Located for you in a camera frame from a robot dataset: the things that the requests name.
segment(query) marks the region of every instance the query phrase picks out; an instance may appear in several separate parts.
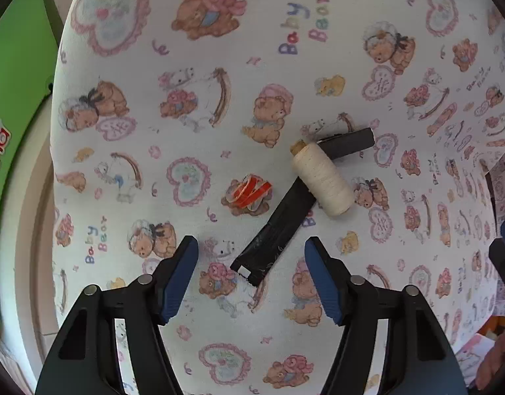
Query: white fabric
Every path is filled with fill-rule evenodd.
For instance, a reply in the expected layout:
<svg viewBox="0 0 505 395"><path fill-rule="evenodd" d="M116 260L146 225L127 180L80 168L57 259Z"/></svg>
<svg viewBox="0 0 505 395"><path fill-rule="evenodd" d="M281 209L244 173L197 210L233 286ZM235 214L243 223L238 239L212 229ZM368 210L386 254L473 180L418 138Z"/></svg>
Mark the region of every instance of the white fabric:
<svg viewBox="0 0 505 395"><path fill-rule="evenodd" d="M488 318L483 168L505 151L505 22L491 0L74 0L61 51L59 322L86 285L152 272L187 234L199 263L162 329L186 393L320 392L342 330L302 261L312 235L376 285L419 286L455 351ZM228 266L294 181L290 145L367 126L375 148L335 162L357 203L334 220L315 206L253 298ZM226 193L250 173L272 192L231 209Z"/></svg>

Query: green board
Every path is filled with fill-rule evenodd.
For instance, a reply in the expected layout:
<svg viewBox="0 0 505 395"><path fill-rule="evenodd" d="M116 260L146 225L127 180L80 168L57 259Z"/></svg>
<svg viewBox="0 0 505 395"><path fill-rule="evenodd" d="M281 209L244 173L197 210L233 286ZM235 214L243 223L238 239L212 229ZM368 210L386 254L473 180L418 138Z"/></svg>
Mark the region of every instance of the green board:
<svg viewBox="0 0 505 395"><path fill-rule="evenodd" d="M13 158L57 62L43 0L13 0L0 19L0 200Z"/></svg>

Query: silver screw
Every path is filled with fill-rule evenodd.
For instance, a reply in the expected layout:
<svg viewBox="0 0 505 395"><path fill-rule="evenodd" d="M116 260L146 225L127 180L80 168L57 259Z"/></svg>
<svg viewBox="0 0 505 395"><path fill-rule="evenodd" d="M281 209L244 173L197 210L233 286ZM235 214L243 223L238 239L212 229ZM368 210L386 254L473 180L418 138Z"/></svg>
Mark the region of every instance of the silver screw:
<svg viewBox="0 0 505 395"><path fill-rule="evenodd" d="M137 282L139 282L141 285L148 285L150 282L152 282L152 275L145 273L144 275L141 275L137 278Z"/></svg>
<svg viewBox="0 0 505 395"><path fill-rule="evenodd" d="M419 294L419 289L416 286L408 285L406 287L406 293L408 295L411 295L412 297L415 297L416 295Z"/></svg>
<svg viewBox="0 0 505 395"><path fill-rule="evenodd" d="M360 275L353 275L349 280L354 285L363 285L364 282L366 282L366 280Z"/></svg>
<svg viewBox="0 0 505 395"><path fill-rule="evenodd" d="M97 286L96 285L88 285L84 289L84 292L86 295L94 295L97 292Z"/></svg>

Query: teddy bear print fabric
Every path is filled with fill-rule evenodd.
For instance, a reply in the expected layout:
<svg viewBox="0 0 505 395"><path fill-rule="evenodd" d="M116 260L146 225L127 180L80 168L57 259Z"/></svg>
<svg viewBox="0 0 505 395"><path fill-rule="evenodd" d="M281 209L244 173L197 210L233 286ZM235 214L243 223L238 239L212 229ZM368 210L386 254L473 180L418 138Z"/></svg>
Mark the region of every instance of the teddy bear print fabric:
<svg viewBox="0 0 505 395"><path fill-rule="evenodd" d="M505 153L505 21L491 0L74 0L62 48L60 323L86 285L152 273L185 235L199 262L161 329L185 393L320 393L342 329L303 260L310 236L376 286L419 287L455 351L492 312L484 175ZM351 208L333 220L316 204L259 287L231 270L295 180L290 146L365 127L375 146L335 161Z"/></svg>

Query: thread spool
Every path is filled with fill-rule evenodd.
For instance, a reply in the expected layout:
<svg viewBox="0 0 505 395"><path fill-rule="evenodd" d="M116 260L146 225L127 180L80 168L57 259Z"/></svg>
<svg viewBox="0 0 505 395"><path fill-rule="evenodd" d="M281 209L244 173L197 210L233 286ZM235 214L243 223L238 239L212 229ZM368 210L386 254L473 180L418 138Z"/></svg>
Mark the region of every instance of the thread spool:
<svg viewBox="0 0 505 395"><path fill-rule="evenodd" d="M299 140L291 147L293 171L317 198L326 214L336 217L354 203L353 190L335 164L315 143Z"/></svg>

